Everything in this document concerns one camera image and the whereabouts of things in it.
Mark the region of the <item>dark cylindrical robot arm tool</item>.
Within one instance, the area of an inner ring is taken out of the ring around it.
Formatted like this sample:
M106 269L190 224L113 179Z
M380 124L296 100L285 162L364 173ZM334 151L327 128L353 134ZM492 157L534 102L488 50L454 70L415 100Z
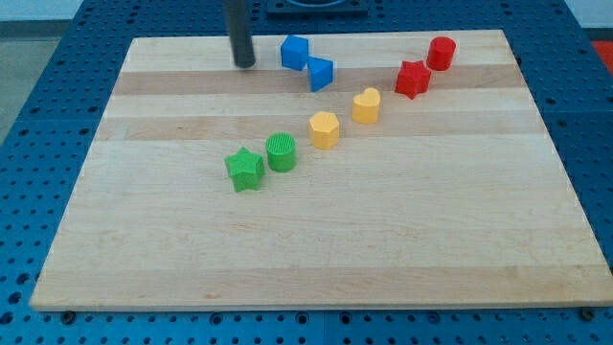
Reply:
M256 57L247 1L224 0L223 7L234 64L242 69L251 68Z

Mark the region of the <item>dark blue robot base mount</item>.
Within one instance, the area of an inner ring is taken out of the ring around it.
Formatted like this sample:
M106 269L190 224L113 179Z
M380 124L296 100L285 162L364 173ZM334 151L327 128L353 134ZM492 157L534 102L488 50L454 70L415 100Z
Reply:
M266 13L274 16L367 14L365 0L265 0Z

